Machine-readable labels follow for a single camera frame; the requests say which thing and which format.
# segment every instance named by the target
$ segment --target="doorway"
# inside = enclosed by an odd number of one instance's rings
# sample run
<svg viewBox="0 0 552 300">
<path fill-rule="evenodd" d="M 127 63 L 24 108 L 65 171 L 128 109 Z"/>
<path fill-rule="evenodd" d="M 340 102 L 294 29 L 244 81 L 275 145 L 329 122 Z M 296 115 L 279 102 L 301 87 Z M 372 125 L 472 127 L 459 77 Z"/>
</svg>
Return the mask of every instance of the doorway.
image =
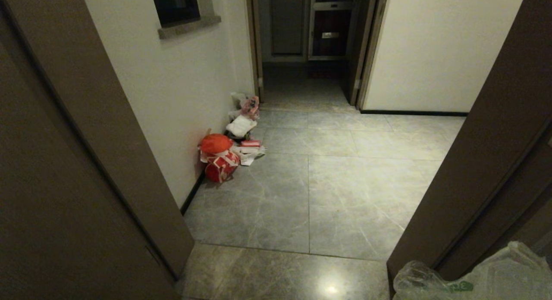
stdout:
<svg viewBox="0 0 552 300">
<path fill-rule="evenodd" d="M 375 0 L 250 0 L 250 4 L 262 108 L 358 113 L 353 91 L 360 84 L 364 59 L 359 58 L 364 56 Z"/>
</svg>

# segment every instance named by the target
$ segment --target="red bag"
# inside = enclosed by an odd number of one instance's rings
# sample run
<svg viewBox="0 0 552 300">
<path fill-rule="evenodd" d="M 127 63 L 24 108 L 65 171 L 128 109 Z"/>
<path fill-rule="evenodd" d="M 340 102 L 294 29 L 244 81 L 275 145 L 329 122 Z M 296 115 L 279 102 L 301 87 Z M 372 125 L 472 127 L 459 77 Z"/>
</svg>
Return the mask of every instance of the red bag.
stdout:
<svg viewBox="0 0 552 300">
<path fill-rule="evenodd" d="M 201 140 L 201 161 L 207 163 L 205 176 L 224 182 L 240 164 L 240 157 L 229 151 L 234 142 L 222 134 L 209 134 Z"/>
<path fill-rule="evenodd" d="M 230 149 L 232 145 L 234 142 L 226 135 L 209 134 L 201 140 L 199 150 L 206 154 L 217 154 Z"/>
<path fill-rule="evenodd" d="M 207 167 L 205 176 L 214 182 L 224 182 L 237 168 L 240 157 L 230 151 L 219 154 L 205 154 Z"/>
</svg>

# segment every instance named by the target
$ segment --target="gray marble tile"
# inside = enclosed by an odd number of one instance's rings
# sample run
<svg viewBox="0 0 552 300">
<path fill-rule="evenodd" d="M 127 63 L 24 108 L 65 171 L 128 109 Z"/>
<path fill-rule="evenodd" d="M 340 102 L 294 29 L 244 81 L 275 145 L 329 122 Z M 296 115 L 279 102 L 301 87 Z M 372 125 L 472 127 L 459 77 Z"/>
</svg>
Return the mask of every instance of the gray marble tile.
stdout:
<svg viewBox="0 0 552 300">
<path fill-rule="evenodd" d="M 267 154 L 223 184 L 204 182 L 185 214 L 196 241 L 308 252 L 307 156 Z"/>
<path fill-rule="evenodd" d="M 273 153 L 357 156 L 349 131 L 269 128 L 264 143 Z"/>
<path fill-rule="evenodd" d="M 262 141 L 264 140 L 264 134 L 267 132 L 267 129 L 266 128 L 260 128 L 260 127 L 255 127 L 254 129 L 251 130 L 250 134 L 251 134 L 251 139 L 256 139 L 256 140 L 259 140 Z"/>
<path fill-rule="evenodd" d="M 443 160 L 450 144 L 440 134 L 352 131 L 359 156 Z"/>
<path fill-rule="evenodd" d="M 309 113 L 309 129 L 392 131 L 384 115 Z"/>
<path fill-rule="evenodd" d="M 177 292 L 184 299 L 212 299 L 243 248 L 196 243 L 188 257 Z"/>
<path fill-rule="evenodd" d="M 450 145 L 452 145 L 458 133 L 441 133 L 441 135 L 443 135 L 443 137 L 450 143 Z"/>
<path fill-rule="evenodd" d="M 214 299 L 388 300 L 385 263 L 246 249 Z"/>
<path fill-rule="evenodd" d="M 426 188 L 412 160 L 310 156 L 311 253 L 386 259 Z"/>
<path fill-rule="evenodd" d="M 427 180 L 428 184 L 433 181 L 435 174 L 439 170 L 443 161 L 433 161 L 433 160 L 415 160 L 416 166 L 422 176 Z"/>
<path fill-rule="evenodd" d="M 395 132 L 457 134 L 465 117 L 385 115 Z"/>
<path fill-rule="evenodd" d="M 265 102 L 260 105 L 261 111 L 294 111 L 294 112 L 328 112 L 328 113 L 355 113 L 359 111 L 347 101 L 287 101 L 278 100 Z"/>
<path fill-rule="evenodd" d="M 426 188 L 412 160 L 309 156 L 310 205 L 359 206 Z"/>
<path fill-rule="evenodd" d="M 306 129 L 308 126 L 307 118 L 305 112 L 262 111 L 257 126 Z"/>
<path fill-rule="evenodd" d="M 311 253 L 385 261 L 403 231 L 373 204 L 310 206 Z"/>
</svg>

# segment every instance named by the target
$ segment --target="cabinet door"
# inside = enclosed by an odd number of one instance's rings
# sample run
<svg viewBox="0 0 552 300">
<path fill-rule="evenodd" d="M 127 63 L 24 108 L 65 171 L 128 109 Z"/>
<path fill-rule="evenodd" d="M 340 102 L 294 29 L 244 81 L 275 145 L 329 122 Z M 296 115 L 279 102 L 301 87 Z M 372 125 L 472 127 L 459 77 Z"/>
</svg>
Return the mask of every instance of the cabinet door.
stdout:
<svg viewBox="0 0 552 300">
<path fill-rule="evenodd" d="M 3 299 L 178 299 L 0 9 Z"/>
</svg>

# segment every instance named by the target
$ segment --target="plastic bag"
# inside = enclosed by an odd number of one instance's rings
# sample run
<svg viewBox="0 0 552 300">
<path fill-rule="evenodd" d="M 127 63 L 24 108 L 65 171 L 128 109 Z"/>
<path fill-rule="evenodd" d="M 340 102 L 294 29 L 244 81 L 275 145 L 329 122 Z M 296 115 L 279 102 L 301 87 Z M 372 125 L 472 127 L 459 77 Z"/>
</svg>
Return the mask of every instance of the plastic bag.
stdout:
<svg viewBox="0 0 552 300">
<path fill-rule="evenodd" d="M 253 161 L 260 156 L 266 154 L 267 148 L 261 145 L 258 146 L 240 146 L 230 149 L 240 157 L 240 164 L 250 166 Z"/>
<path fill-rule="evenodd" d="M 256 121 L 253 121 L 244 115 L 239 115 L 232 123 L 226 126 L 226 129 L 237 137 L 244 137 L 247 132 L 253 129 L 257 125 Z"/>
<path fill-rule="evenodd" d="M 234 106 L 238 108 L 238 110 L 228 113 L 230 121 L 234 121 L 239 115 L 251 120 L 259 119 L 259 98 L 257 96 L 237 92 L 232 92 L 230 95 L 234 101 Z"/>
<path fill-rule="evenodd" d="M 552 271 L 526 245 L 510 242 L 456 281 L 410 261 L 393 281 L 393 300 L 550 300 Z"/>
</svg>

